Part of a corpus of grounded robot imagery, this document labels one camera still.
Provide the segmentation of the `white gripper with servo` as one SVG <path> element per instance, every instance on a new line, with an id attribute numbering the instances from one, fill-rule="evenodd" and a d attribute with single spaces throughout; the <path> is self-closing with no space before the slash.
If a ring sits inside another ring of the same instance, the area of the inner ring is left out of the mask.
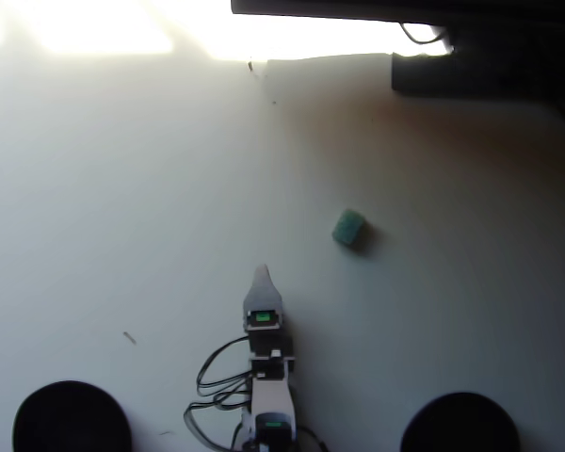
<path id="1" fill-rule="evenodd" d="M 248 294 L 243 301 L 247 311 L 244 330 L 250 350 L 255 356 L 270 356 L 278 350 L 281 356 L 293 356 L 293 340 L 283 321 L 283 299 L 275 287 L 267 265 L 259 265 L 253 274 Z"/>

